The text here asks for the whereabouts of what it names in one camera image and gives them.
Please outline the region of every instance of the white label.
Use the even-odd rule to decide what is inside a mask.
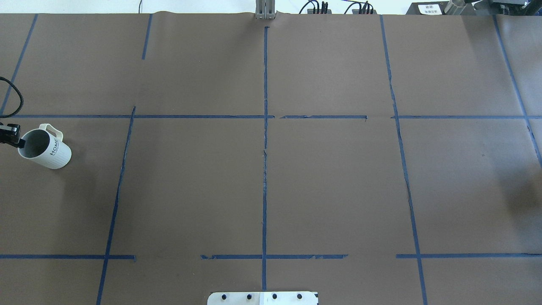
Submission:
[[[438,4],[418,4],[418,9],[422,15],[442,15]]]

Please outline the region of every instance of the blue tape line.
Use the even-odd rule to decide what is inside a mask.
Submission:
[[[283,116],[281,119],[367,119],[367,116]]]
[[[14,118],[87,118],[87,119],[129,119],[129,115],[15,115]],[[252,115],[136,115],[136,119],[263,119],[265,116]]]
[[[227,116],[227,115],[137,115],[137,119],[263,119],[265,116]]]
[[[14,118],[54,118],[54,119],[129,119],[128,115],[15,115]]]
[[[408,192],[408,204],[410,207],[410,222],[412,225],[412,235],[414,236],[414,247],[416,249],[416,256],[417,256],[416,259],[418,262],[418,274],[420,276],[420,287],[422,289],[422,299],[423,299],[423,304],[427,305],[427,293],[425,292],[425,279],[423,276],[422,258],[420,255],[420,243],[418,241],[418,232],[416,229],[416,218],[414,217],[414,206],[412,204],[412,195],[410,191],[410,181],[408,178],[407,161],[406,161],[405,152],[403,149],[403,139],[401,137],[401,126],[399,124],[399,112],[397,110],[397,101],[395,98],[395,92],[393,91],[393,86],[392,86],[392,81],[391,81],[390,55],[388,53],[388,43],[386,41],[386,30],[384,28],[384,19],[382,15],[380,15],[380,27],[382,28],[382,41],[384,42],[384,54],[386,56],[386,65],[388,68],[388,80],[390,83],[391,99],[393,100],[393,113],[395,115],[395,126],[397,128],[397,138],[399,140],[401,162],[403,163],[403,175],[404,175],[404,179],[406,183],[406,191]]]
[[[519,105],[521,107],[521,112],[523,113],[523,117],[525,118],[525,124],[527,124],[527,129],[531,137],[531,142],[533,142],[534,152],[537,154],[538,163],[540,164],[540,167],[542,167],[542,156],[540,155],[540,150],[538,149],[537,140],[534,138],[531,122],[529,122],[529,119],[527,118],[527,111],[525,110],[523,99],[521,98],[521,94],[519,93],[518,84],[515,80],[514,72],[512,72],[512,67],[510,66],[510,61],[508,60],[508,55],[506,53],[505,46],[502,43],[499,23],[497,22],[497,17],[495,15],[493,15],[493,23],[495,24],[495,31],[497,33],[497,38],[499,39],[499,45],[501,46],[502,54],[505,58],[505,63],[506,63],[506,67],[508,68],[508,73],[510,74],[510,78],[512,79],[512,85],[514,86],[515,95],[518,97]]]
[[[136,107],[132,109],[132,115],[130,118],[130,125],[128,127],[128,135],[126,136],[126,144],[124,146],[124,155],[122,157],[122,165],[120,167],[119,184],[117,185],[117,195],[115,196],[115,205],[113,207],[113,216],[111,217],[111,225],[109,226],[109,236],[107,237],[107,246],[105,249],[104,266],[102,267],[102,275],[100,278],[100,286],[98,288],[98,298],[96,299],[96,305],[100,305],[102,293],[104,292],[105,275],[107,273],[107,263],[109,260],[109,253],[111,251],[111,241],[113,240],[113,231],[115,229],[115,219],[117,218],[117,210],[119,208],[120,199],[120,187],[122,186],[122,178],[124,177],[124,169],[126,168],[126,156],[128,154],[128,146],[130,144],[130,137],[132,136],[132,126],[134,124],[134,114],[136,113]]]
[[[262,291],[267,290],[267,31],[263,30],[263,212],[262,212]]]
[[[422,258],[542,258],[542,253],[432,253],[422,254]],[[396,258],[417,258],[416,254],[397,254]]]
[[[0,259],[104,259],[105,255],[0,254]],[[135,255],[111,255],[109,259],[136,259]]]
[[[267,254],[266,259],[343,259],[348,254]],[[262,259],[260,254],[226,254],[211,257],[200,255],[201,259]]]
[[[398,116],[399,119],[524,119],[523,116]]]
[[[145,45],[143,45],[143,55],[141,56],[142,60],[145,60],[147,55],[147,44],[149,43],[149,35],[151,34],[151,23],[152,23],[152,14],[149,14],[149,23],[147,24],[147,35],[145,36]]]
[[[32,20],[32,25],[30,26],[30,30],[28,30],[27,39],[24,42],[23,49],[21,50],[21,54],[19,55],[19,60],[17,61],[17,65],[15,66],[15,70],[13,71],[13,76],[11,77],[11,82],[15,83],[15,78],[17,77],[17,72],[19,72],[19,67],[21,66],[21,62],[23,61],[24,52],[26,52],[28,47],[28,42],[30,41],[30,37],[32,36],[32,32],[34,31],[34,26],[36,26],[37,21],[37,14],[34,14],[34,20]],[[4,114],[4,110],[6,105],[8,104],[9,99],[9,93],[11,92],[11,86],[8,87],[8,91],[5,93],[4,102],[2,103],[2,107],[0,108],[0,115]]]

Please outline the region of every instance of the metal cylinder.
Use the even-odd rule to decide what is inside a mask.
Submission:
[[[450,0],[444,8],[444,13],[446,15],[460,15],[466,6],[464,0]]]

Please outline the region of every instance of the silver metal bracket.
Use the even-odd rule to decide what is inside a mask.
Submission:
[[[10,127],[10,126],[0,125],[0,129],[11,131],[11,132],[17,132],[17,127]]]
[[[353,9],[353,10],[352,10],[352,14],[353,14],[353,15],[358,15],[358,14],[359,14],[359,10],[358,10],[358,9]],[[373,13],[372,13],[372,14],[369,14],[369,15],[377,15],[376,10],[373,10]]]
[[[312,14],[312,9],[307,9],[307,14]],[[331,10],[327,10],[326,14],[332,14]]]
[[[318,293],[310,291],[275,291],[213,293],[207,305],[318,305]]]
[[[256,19],[275,19],[275,0],[256,0]]]

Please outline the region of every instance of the grid square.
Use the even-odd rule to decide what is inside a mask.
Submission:
[[[422,253],[542,251],[525,121],[401,120]]]
[[[13,73],[24,42],[28,36],[28,30],[32,25],[34,14],[0,14],[0,41],[2,42],[2,56],[0,56],[0,76],[13,81]],[[5,93],[9,85],[6,82],[0,82],[0,107],[4,102]],[[19,105],[19,97],[12,91],[4,113],[12,113]]]
[[[17,76],[22,114],[125,115],[144,78],[147,19],[39,15]]]
[[[263,119],[136,119],[111,254],[262,251]]]
[[[268,291],[317,291],[320,304],[422,302],[415,259],[356,253],[340,260],[268,260],[267,269]]]
[[[43,121],[17,119],[27,131]],[[47,122],[63,131],[72,159],[52,170],[2,147],[0,252],[103,254],[129,120]]]
[[[2,304],[95,304],[102,260],[2,259]]]
[[[522,115],[491,17],[384,23],[401,115]]]
[[[264,25],[249,13],[153,14],[138,113],[262,115]]]
[[[268,63],[275,116],[393,115],[376,15],[278,14]]]
[[[13,75],[33,18],[34,14],[0,14],[0,27],[2,28],[0,41],[4,46],[9,46],[9,48],[2,49],[0,75],[7,79]]]
[[[518,85],[525,110],[530,116],[542,115],[542,91],[538,89],[542,79],[542,20],[538,16],[498,15],[497,20],[510,66]]]
[[[207,304],[218,291],[261,291],[261,260],[138,256],[109,261],[103,305]]]
[[[532,258],[425,259],[429,304],[539,304],[542,260]]]
[[[392,119],[273,119],[268,133],[269,254],[414,251]]]

